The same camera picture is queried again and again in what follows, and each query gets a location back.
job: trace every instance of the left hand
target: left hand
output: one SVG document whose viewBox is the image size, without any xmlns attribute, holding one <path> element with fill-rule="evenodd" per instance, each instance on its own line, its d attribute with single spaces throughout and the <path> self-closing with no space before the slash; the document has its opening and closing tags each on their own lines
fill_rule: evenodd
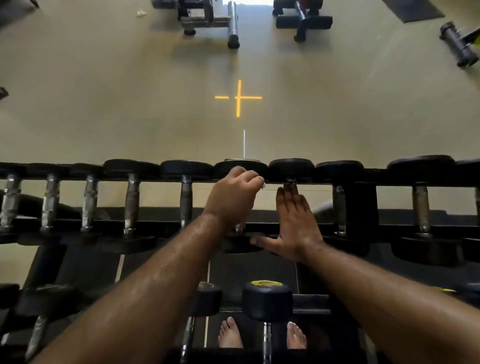
<svg viewBox="0 0 480 364">
<path fill-rule="evenodd" d="M 213 187 L 205 205 L 204 214 L 217 217 L 225 229 L 244 222 L 265 180 L 253 170 L 236 166 Z"/>
</svg>

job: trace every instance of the forearm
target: forearm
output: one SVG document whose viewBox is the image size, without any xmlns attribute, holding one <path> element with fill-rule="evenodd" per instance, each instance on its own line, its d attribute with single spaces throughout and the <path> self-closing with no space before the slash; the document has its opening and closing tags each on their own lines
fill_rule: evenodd
<svg viewBox="0 0 480 364">
<path fill-rule="evenodd" d="M 201 215 L 83 313 L 35 364 L 159 362 L 224 233 L 218 219 Z"/>
<path fill-rule="evenodd" d="M 395 363 L 472 363 L 480 311 L 446 294 L 314 244 L 306 263 Z"/>
</svg>

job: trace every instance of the gym floor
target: gym floor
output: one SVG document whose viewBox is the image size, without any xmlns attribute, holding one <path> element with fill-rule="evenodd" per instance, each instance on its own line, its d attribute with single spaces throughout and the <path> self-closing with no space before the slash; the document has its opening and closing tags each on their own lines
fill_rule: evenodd
<svg viewBox="0 0 480 364">
<path fill-rule="evenodd" d="M 132 158 L 299 157 L 356 159 L 384 167 L 397 158 L 480 157 L 480 66 L 456 67 L 440 26 L 480 24 L 477 0 L 432 0 L 445 18 L 403 24 L 381 0 L 325 0 L 327 31 L 278 30 L 272 0 L 239 1 L 240 49 L 226 29 L 186 38 L 174 11 L 148 0 L 27 0 L 0 8 L 3 161 L 98 163 Z M 135 17 L 138 8 L 148 12 Z M 215 3 L 216 14 L 226 6 Z M 243 99 L 241 95 L 261 97 Z M 42 196 L 45 184 L 23 192 Z M 63 182 L 61 202 L 81 206 L 84 184 Z M 204 206 L 210 184 L 194 186 Z M 275 208 L 276 186 L 256 209 Z M 125 183 L 101 183 L 100 206 L 122 206 Z M 312 206 L 330 186 L 302 186 Z M 142 206 L 178 206 L 177 184 L 143 183 Z M 431 208 L 474 214 L 473 191 L 431 188 Z M 378 189 L 379 207 L 411 208 L 410 188 Z M 23 283 L 34 247 L 0 246 L 0 281 Z"/>
</svg>

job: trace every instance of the yellow crosshair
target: yellow crosshair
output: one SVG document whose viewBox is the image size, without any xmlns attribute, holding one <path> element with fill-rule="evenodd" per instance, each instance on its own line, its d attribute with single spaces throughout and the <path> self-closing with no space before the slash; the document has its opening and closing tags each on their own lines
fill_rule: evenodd
<svg viewBox="0 0 480 364">
<path fill-rule="evenodd" d="M 229 99 L 228 96 L 215 96 L 215 98 L 219 99 Z M 235 99 L 237 99 L 237 118 L 240 117 L 240 108 L 241 108 L 241 101 L 242 100 L 261 100 L 261 96 L 242 96 L 241 95 L 241 80 L 239 80 L 239 86 L 237 89 L 237 95 L 235 96 Z"/>
</svg>

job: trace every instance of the black rubber mat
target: black rubber mat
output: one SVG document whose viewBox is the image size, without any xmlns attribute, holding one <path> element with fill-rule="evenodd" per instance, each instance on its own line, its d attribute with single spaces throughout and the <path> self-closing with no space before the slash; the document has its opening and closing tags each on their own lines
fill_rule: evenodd
<svg viewBox="0 0 480 364">
<path fill-rule="evenodd" d="M 404 23 L 443 18 L 443 14 L 429 0 L 383 0 Z"/>
</svg>

